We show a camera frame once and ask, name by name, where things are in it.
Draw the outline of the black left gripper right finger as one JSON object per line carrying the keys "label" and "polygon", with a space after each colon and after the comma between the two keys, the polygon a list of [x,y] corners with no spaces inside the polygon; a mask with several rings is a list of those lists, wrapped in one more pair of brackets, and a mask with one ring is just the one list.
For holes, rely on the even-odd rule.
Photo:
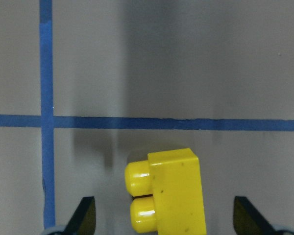
{"label": "black left gripper right finger", "polygon": [[233,227],[237,235],[281,235],[245,196],[235,196]]}

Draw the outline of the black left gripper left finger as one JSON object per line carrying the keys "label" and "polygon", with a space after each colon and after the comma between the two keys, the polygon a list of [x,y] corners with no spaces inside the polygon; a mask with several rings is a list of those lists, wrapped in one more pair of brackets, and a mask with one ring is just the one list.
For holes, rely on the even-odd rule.
{"label": "black left gripper left finger", "polygon": [[64,235],[94,235],[96,230],[96,204],[94,196],[83,197],[66,225]]}

